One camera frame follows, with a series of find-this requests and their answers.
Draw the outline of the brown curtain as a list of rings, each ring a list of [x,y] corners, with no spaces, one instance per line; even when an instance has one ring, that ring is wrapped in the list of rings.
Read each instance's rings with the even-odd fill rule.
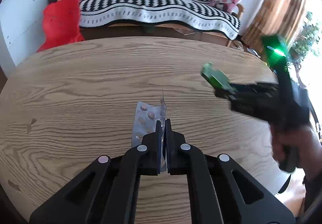
[[[242,37],[246,46],[262,56],[261,37],[279,34],[290,46],[304,22],[308,0],[264,0],[246,33]]]

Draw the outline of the white cabinet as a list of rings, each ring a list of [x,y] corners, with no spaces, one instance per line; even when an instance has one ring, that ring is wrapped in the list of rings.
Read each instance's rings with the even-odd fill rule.
[[[47,5],[48,0],[2,0],[1,30],[15,66],[45,42],[43,11]]]

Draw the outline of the silver pill blister pack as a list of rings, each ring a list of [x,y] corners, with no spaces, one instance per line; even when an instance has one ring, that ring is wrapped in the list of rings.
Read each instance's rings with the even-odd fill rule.
[[[163,155],[163,140],[166,119],[166,103],[164,100],[164,91],[160,97],[160,105],[152,106],[148,103],[139,101],[135,110],[135,118],[132,130],[131,147],[141,145],[143,137],[149,133],[155,132],[157,122],[161,125],[160,137],[160,171],[166,171],[166,162]]]

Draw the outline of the green wrapper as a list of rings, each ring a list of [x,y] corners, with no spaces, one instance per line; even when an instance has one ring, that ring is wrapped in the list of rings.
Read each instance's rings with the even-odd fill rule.
[[[212,63],[202,66],[201,76],[214,88],[229,89],[229,79],[221,70],[214,70]]]

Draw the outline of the potted green plant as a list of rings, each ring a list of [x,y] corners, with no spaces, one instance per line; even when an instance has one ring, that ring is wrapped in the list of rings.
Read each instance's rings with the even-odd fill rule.
[[[290,47],[289,54],[292,64],[301,69],[301,63],[307,55],[315,57],[321,54],[321,28],[317,19],[313,17],[313,13],[308,11],[304,18],[301,31]]]

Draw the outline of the red plastic bag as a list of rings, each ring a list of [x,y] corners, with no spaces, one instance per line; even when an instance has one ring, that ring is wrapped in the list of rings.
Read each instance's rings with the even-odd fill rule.
[[[84,41],[80,32],[80,0],[61,0],[49,4],[43,11],[45,42],[38,52]]]

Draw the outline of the pink cushion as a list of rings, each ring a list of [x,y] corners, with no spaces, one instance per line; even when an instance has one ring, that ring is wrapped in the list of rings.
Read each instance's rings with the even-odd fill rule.
[[[211,0],[210,6],[231,14],[242,0]]]

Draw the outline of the oval wooden table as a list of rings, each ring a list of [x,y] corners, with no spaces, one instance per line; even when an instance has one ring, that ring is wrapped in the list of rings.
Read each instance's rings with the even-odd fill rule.
[[[1,92],[1,185],[24,219],[100,155],[131,145],[136,104],[166,102],[173,130],[205,154],[230,155],[270,192],[288,175],[271,156],[265,122],[230,111],[200,70],[235,83],[272,82],[241,50],[156,37],[83,41],[20,63]]]

